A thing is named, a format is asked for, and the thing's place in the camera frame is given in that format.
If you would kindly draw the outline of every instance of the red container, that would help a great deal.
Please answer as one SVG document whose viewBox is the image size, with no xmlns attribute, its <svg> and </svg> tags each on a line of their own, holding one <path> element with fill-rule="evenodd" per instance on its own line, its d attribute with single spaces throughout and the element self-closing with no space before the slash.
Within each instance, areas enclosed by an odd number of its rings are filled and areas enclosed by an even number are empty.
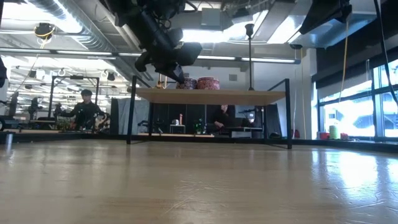
<svg viewBox="0 0 398 224">
<path fill-rule="evenodd" d="M 197 88 L 199 90 L 219 90 L 220 81 L 212 77 L 199 78 Z"/>
<path fill-rule="evenodd" d="M 319 133 L 319 139 L 328 140 L 329 139 L 329 133 Z"/>
</svg>

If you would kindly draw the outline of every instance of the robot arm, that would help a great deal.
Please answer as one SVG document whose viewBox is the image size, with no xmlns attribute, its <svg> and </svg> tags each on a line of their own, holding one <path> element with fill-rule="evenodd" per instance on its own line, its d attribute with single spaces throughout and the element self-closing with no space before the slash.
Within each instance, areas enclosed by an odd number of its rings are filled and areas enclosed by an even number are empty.
<svg viewBox="0 0 398 224">
<path fill-rule="evenodd" d="M 140 42 L 140 48 L 146 51 L 137 59 L 135 66 L 140 72 L 146 71 L 146 65 L 152 64 L 155 71 L 183 83 L 181 66 L 192 65 L 199 56 L 202 47 L 199 43 L 186 43 L 177 48 L 183 34 L 181 29 L 170 29 L 165 24 L 181 12 L 194 12 L 197 8 L 186 0 L 101 0 L 112 14 L 116 25 L 130 27 Z M 194 7 L 194 11 L 184 11 L 185 4 Z"/>
</svg>

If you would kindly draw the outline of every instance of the green object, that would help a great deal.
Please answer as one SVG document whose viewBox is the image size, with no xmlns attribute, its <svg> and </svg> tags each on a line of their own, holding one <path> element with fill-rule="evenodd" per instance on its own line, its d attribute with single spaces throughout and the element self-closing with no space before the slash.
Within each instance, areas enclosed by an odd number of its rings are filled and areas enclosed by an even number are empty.
<svg viewBox="0 0 398 224">
<path fill-rule="evenodd" d="M 193 129 L 195 130 L 195 134 L 204 134 L 206 132 L 201 118 L 194 122 Z"/>
<path fill-rule="evenodd" d="M 337 125 L 329 126 L 330 139 L 340 139 L 340 132 Z"/>
</svg>

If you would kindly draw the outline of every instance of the table top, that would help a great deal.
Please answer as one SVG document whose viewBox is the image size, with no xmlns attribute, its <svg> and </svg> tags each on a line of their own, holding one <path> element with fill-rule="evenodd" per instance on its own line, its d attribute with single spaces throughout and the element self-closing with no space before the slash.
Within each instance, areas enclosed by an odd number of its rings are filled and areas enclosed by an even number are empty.
<svg viewBox="0 0 398 224">
<path fill-rule="evenodd" d="M 225 128 L 228 131 L 262 131 L 262 128 L 250 128 L 250 127 L 230 127 Z"/>
<path fill-rule="evenodd" d="M 285 98 L 284 91 L 175 90 L 138 88 L 137 95 L 151 103 L 266 106 Z"/>
<path fill-rule="evenodd" d="M 46 120 L 30 120 L 30 123 L 55 123 L 55 121 L 46 121 Z"/>
<path fill-rule="evenodd" d="M 148 133 L 138 133 L 139 136 L 148 136 Z M 196 138 L 213 138 L 214 135 L 212 134 L 159 134 L 159 133 L 152 133 L 152 136 L 167 136 L 167 137 L 196 137 Z"/>
</svg>

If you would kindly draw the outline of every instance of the lamp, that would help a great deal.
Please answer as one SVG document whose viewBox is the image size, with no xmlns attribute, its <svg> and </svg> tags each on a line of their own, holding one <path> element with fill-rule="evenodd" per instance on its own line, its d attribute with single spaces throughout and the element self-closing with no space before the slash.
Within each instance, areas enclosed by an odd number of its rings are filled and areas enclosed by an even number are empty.
<svg viewBox="0 0 398 224">
<path fill-rule="evenodd" d="M 249 76 L 250 76 L 250 87 L 249 90 L 254 90 L 252 86 L 252 71 L 251 71 L 251 36 L 253 35 L 254 24 L 246 24 L 246 35 L 249 37 Z"/>
<path fill-rule="evenodd" d="M 108 72 L 108 77 L 107 77 L 107 79 L 109 80 L 109 81 L 114 81 L 114 72 Z"/>
</svg>

